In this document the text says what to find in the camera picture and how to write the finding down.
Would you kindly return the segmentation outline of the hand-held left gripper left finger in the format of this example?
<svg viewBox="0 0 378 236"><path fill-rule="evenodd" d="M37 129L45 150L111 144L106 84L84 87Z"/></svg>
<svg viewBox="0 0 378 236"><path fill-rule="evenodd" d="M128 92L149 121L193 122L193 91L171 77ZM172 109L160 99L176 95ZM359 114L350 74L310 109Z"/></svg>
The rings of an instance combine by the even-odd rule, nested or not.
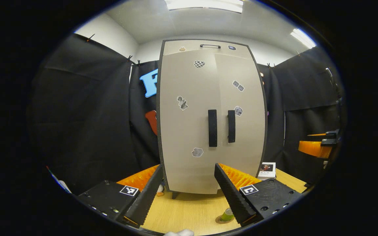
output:
<svg viewBox="0 0 378 236"><path fill-rule="evenodd" d="M139 228L162 181L163 166L159 164L118 182L104 180L77 199L105 218Z"/></svg>

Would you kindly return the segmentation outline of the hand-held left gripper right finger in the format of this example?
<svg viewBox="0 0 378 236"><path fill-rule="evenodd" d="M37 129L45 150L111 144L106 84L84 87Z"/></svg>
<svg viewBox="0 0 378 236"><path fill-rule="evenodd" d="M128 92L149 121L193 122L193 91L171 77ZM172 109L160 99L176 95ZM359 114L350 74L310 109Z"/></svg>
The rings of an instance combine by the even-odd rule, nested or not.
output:
<svg viewBox="0 0 378 236"><path fill-rule="evenodd" d="M221 163L215 164L214 177L241 226L269 218L302 196L275 178L259 180Z"/></svg>

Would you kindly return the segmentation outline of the green drink bottle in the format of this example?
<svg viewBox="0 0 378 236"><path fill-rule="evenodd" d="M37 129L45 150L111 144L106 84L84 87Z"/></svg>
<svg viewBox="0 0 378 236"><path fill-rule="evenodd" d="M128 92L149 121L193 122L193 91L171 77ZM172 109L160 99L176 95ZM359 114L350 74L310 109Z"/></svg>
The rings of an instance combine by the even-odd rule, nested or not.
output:
<svg viewBox="0 0 378 236"><path fill-rule="evenodd" d="M228 222L228 221L232 221L234 218L235 218L235 216L234 216L231 208L229 207L229 208L225 209L223 214L220 216L220 221Z"/></svg>

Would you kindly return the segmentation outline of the round cork coaster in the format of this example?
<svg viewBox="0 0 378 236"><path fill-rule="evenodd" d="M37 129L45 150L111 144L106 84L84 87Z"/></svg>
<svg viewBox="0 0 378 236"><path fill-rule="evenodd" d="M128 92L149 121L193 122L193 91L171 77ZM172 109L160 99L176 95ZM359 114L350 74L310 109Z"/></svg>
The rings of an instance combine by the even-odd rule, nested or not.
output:
<svg viewBox="0 0 378 236"><path fill-rule="evenodd" d="M234 215L223 214L223 215L219 215L218 217L216 217L215 221L218 224L228 224L231 221L233 221L234 219L235 219Z"/></svg>

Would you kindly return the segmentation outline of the grey cabinet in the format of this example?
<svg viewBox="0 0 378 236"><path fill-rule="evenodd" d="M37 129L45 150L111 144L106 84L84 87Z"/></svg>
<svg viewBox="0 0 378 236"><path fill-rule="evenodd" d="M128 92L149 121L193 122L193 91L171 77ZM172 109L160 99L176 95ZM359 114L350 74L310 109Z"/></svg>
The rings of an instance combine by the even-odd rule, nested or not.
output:
<svg viewBox="0 0 378 236"><path fill-rule="evenodd" d="M162 57L159 56L159 66L158 66L158 81L157 81L157 95L156 95L156 99L157 99L157 107L156 107L156 110L157 108L159 107L159 99L158 99L158 92L159 92L159 82L160 82L160 72L161 72L161 64L162 64ZM259 75L261 77L261 81L263 83L263 94L264 94L264 82L263 82L263 79L262 79L262 76L260 74L260 71L258 69L258 72L259 72ZM267 104L266 104L266 96L264 94L264 104L265 104L265 108L266 108L266 131L265 131L265 138L267 139L267 130L268 130L268 118L267 118ZM218 157L218 154L219 154L219 151L218 151L218 147L219 147L219 113L217 113L217 120L218 120L218 146L216 147L217 148L217 157ZM163 158L162 158L162 150L161 150L161 139L159 137L159 115L156 113L156 121L157 121L157 137L158 137L158 149L159 149L159 157L160 157L160 161L161 161L161 164L162 164L162 170L163 170L163 174L164 174L164 181L165 181L165 185L166 185L166 189L168 191L170 191L172 193L172 198L175 199L180 193L183 193L183 192L174 192L174 191L171 191L168 189L168 184L167 184L167 179L166 179L166 176L165 176L165 171L164 171L164 165L163 165ZM265 150L266 150L266 139L265 139L265 142L264 142L264 149L263 149L263 153L262 153L262 159L261 159L261 164L263 162L263 158L264 158L264 153L265 153Z"/></svg>

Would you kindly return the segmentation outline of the grey cabinet door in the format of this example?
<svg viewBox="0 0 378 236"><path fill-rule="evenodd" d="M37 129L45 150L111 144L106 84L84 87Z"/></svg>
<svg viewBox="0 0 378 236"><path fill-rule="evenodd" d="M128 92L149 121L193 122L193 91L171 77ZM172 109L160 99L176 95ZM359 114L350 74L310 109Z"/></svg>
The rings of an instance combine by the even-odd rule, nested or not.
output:
<svg viewBox="0 0 378 236"><path fill-rule="evenodd" d="M251 176L258 173L263 156L266 108L263 82L254 60L215 55L221 110L216 162ZM236 141L228 143L228 110L235 110Z"/></svg>
<svg viewBox="0 0 378 236"><path fill-rule="evenodd" d="M159 137L168 189L216 194L217 148L209 147L208 110L219 112L216 54L186 52L162 57Z"/></svg>

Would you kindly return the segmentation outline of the grey cabinet drawer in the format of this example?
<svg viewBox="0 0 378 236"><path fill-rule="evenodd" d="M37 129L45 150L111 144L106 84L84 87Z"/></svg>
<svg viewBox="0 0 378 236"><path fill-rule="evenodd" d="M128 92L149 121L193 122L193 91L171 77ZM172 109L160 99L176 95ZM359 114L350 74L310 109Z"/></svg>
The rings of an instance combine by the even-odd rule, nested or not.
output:
<svg viewBox="0 0 378 236"><path fill-rule="evenodd" d="M214 44L220 45L221 48L215 47L200 47L201 44ZM239 44L235 42L228 41L215 41L207 39L175 39L175 40L164 40L162 42L162 48L160 57L164 55L171 55L176 53L186 53L186 52L201 52L207 54L220 54L229 55L237 58L244 58L248 60L253 60L254 56L251 53L250 48L245 44Z"/></svg>

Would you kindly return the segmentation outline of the silver metal hook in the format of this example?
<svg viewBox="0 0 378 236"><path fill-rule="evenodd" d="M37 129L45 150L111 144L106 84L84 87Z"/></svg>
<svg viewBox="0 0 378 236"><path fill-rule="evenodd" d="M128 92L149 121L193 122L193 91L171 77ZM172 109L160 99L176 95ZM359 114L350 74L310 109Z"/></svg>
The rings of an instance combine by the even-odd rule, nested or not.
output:
<svg viewBox="0 0 378 236"><path fill-rule="evenodd" d="M334 79L333 79L333 75L332 75L332 73L331 73L331 70L330 70L329 68L325 68L325 71L326 71L327 74L329 75L330 84L332 85L333 88L335 88L336 83L334 82Z"/></svg>

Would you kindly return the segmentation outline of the white blue-edged panel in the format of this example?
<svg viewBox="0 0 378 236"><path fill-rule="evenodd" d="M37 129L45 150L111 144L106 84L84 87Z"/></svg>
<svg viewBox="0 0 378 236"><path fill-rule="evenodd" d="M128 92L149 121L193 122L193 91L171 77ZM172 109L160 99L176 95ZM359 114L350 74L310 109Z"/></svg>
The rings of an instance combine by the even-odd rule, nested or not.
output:
<svg viewBox="0 0 378 236"><path fill-rule="evenodd" d="M48 172L51 174L51 176L54 178L55 182L57 182L57 184L61 187L61 189L63 189L64 191L66 191L66 193L69 193L69 194L72 194L71 190L69 190L69 188L67 187L66 183L62 180L59 180L55 174L53 172L51 172L51 170L49 169L48 166L46 166Z"/></svg>

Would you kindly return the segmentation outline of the large ceiling light panel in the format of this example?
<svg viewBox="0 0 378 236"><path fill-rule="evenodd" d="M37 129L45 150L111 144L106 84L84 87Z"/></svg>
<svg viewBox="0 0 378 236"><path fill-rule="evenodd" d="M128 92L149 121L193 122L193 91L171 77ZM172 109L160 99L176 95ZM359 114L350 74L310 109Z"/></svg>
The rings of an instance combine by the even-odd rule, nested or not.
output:
<svg viewBox="0 0 378 236"><path fill-rule="evenodd" d="M168 10L216 9L242 13L243 0L164 0Z"/></svg>

